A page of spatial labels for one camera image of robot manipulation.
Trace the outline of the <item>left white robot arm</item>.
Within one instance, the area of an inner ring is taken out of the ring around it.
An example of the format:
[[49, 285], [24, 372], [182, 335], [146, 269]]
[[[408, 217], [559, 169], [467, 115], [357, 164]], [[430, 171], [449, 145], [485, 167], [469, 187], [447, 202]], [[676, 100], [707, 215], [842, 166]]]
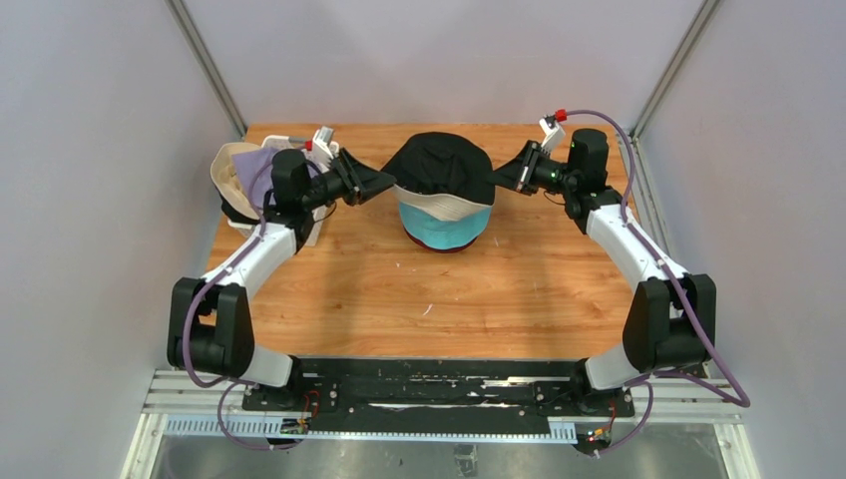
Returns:
[[345, 149], [321, 170], [302, 149], [285, 149], [261, 163], [245, 195], [258, 223], [223, 264], [201, 277], [183, 277], [172, 289], [166, 354], [201, 388], [225, 380], [267, 387], [282, 412], [297, 410], [305, 385], [295, 356], [255, 342], [250, 300], [269, 277], [304, 247], [314, 211], [344, 202], [366, 203], [395, 184]]

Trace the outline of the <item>teal bucket hat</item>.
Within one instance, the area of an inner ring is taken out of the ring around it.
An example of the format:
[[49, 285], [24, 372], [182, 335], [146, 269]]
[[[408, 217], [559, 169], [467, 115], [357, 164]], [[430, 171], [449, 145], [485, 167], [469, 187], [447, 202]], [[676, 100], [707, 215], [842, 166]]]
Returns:
[[403, 228], [419, 239], [458, 241], [479, 237], [486, 229], [492, 212], [486, 208], [456, 221], [446, 221], [405, 204], [400, 204], [398, 211]]

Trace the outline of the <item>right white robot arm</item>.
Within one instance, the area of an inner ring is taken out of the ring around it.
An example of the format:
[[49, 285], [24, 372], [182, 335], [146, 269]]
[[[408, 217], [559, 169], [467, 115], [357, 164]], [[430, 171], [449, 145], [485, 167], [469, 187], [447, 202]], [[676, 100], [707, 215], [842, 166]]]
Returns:
[[715, 334], [714, 281], [690, 273], [645, 234], [623, 196], [607, 183], [608, 156], [604, 132], [578, 129], [566, 161], [553, 160], [546, 145], [528, 141], [488, 177], [523, 195], [562, 196], [566, 215], [606, 252], [634, 292], [620, 344], [581, 360], [574, 371], [571, 403], [586, 416], [608, 406], [612, 389], [709, 360], [704, 341]]

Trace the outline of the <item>maroon bucket hat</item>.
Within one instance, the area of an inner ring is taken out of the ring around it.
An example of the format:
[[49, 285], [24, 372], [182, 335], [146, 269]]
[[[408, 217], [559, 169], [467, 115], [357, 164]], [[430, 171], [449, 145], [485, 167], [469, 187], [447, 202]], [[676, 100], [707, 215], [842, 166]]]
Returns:
[[466, 241], [458, 241], [454, 239], [429, 239], [423, 240], [419, 239], [418, 237], [414, 236], [410, 231], [405, 230], [405, 234], [408, 238], [415, 244], [419, 245], [420, 247], [434, 251], [438, 253], [457, 253], [459, 251], [465, 250], [471, 245], [473, 245], [478, 237], [473, 237], [471, 239], [467, 239]]

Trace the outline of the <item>beige bucket hat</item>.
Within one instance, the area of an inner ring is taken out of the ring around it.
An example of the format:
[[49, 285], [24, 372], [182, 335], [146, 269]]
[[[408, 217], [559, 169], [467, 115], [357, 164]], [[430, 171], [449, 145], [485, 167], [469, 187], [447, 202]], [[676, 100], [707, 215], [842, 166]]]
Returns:
[[489, 155], [456, 134], [415, 134], [381, 171], [395, 179], [393, 193], [401, 204], [439, 221], [463, 220], [495, 203]]

